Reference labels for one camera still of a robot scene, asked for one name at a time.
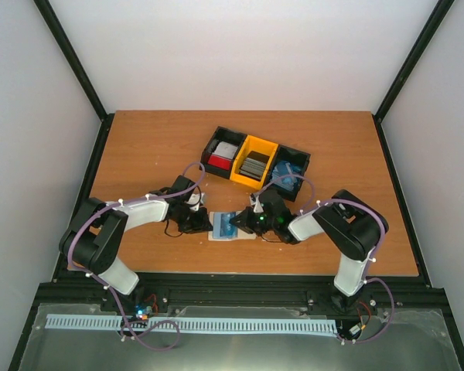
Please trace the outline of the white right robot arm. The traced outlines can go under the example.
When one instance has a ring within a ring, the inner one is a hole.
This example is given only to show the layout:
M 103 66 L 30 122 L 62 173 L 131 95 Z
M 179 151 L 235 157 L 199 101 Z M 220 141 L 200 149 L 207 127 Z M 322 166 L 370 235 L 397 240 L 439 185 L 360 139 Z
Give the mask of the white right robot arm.
M 381 214 L 345 189 L 297 214 L 291 212 L 276 190 L 257 192 L 251 196 L 251 204 L 230 219 L 230 224 L 259 237 L 272 232 L 286 244 L 301 243 L 324 233 L 341 254 L 334 287 L 348 298 L 366 284 L 369 264 L 375 261 L 389 230 Z

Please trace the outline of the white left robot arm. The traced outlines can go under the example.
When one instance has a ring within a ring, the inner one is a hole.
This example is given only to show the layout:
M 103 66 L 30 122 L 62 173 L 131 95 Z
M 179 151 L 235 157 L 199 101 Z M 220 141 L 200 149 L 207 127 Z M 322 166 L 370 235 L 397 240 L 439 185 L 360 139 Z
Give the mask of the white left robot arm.
M 180 175 L 173 185 L 137 199 L 103 202 L 89 198 L 60 240 L 60 252 L 74 270 L 97 277 L 118 292 L 118 301 L 129 311 L 145 302 L 138 275 L 118 256 L 125 232 L 149 223 L 173 221 L 178 236 L 210 232 L 213 227 L 204 206 L 206 194 L 199 185 Z

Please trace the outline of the beige card holder wallet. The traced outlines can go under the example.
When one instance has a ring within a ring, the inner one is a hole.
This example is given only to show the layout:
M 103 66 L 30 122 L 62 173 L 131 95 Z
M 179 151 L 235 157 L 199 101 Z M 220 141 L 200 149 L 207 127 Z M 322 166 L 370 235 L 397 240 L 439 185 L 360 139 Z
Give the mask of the beige card holder wallet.
M 214 242 L 228 242 L 235 240 L 255 240 L 258 236 L 246 233 L 232 225 L 230 220 L 239 212 L 210 212 L 212 230 L 208 232 L 208 240 Z

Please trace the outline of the blue credit card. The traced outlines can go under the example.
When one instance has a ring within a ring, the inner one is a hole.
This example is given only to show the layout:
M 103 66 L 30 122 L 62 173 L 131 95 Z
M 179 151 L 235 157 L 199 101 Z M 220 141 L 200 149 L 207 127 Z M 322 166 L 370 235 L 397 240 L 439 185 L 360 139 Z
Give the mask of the blue credit card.
M 213 214 L 212 237 L 217 240 L 232 240 L 237 237 L 237 228 L 230 224 L 236 212 L 217 212 Z

